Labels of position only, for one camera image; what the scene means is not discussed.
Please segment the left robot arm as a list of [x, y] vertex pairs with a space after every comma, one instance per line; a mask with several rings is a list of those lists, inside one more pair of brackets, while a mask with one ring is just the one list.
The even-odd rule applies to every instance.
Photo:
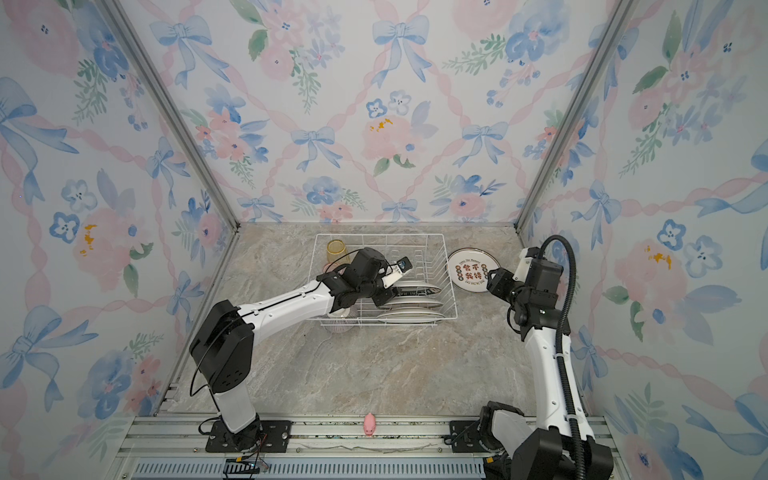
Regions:
[[394, 284], [413, 268], [408, 258], [392, 263], [371, 247], [350, 256], [350, 263], [333, 262], [315, 279], [282, 295], [241, 305], [223, 300], [211, 308], [189, 353], [227, 431], [239, 434], [257, 425], [244, 386], [255, 346], [303, 321], [348, 309], [360, 299], [381, 306], [394, 298]]

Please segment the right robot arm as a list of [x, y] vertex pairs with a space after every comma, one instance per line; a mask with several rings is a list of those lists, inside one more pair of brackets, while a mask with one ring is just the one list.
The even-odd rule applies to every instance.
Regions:
[[572, 378], [569, 313], [577, 265], [571, 243], [552, 235], [524, 249], [515, 270], [490, 272], [486, 288], [505, 301], [507, 323], [520, 337], [534, 374], [536, 423], [511, 407], [489, 403], [478, 433], [499, 454], [501, 479], [608, 479], [609, 447], [599, 444]]

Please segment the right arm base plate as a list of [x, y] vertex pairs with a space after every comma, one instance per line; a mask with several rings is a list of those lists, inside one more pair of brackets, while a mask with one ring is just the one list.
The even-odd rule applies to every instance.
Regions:
[[444, 443], [453, 453], [488, 453], [480, 437], [480, 420], [454, 420], [449, 422], [449, 434]]

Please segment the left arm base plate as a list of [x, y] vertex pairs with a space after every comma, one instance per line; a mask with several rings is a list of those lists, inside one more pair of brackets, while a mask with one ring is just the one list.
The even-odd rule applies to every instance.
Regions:
[[206, 434], [207, 453], [285, 453], [291, 437], [292, 422], [256, 419], [238, 433], [231, 432], [217, 419]]

